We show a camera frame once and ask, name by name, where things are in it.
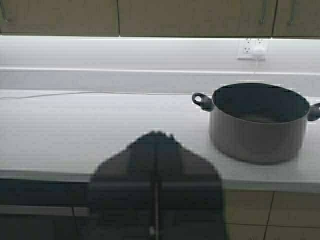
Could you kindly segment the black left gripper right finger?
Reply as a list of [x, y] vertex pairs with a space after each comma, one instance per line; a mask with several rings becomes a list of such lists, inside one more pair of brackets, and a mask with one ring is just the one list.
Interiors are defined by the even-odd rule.
[[155, 144], [159, 239], [228, 239], [216, 168], [172, 135], [157, 132]]

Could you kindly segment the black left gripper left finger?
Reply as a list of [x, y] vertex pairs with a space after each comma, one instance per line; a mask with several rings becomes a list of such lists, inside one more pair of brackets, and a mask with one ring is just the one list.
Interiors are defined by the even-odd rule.
[[153, 240], [156, 133], [98, 165], [88, 184], [89, 240]]

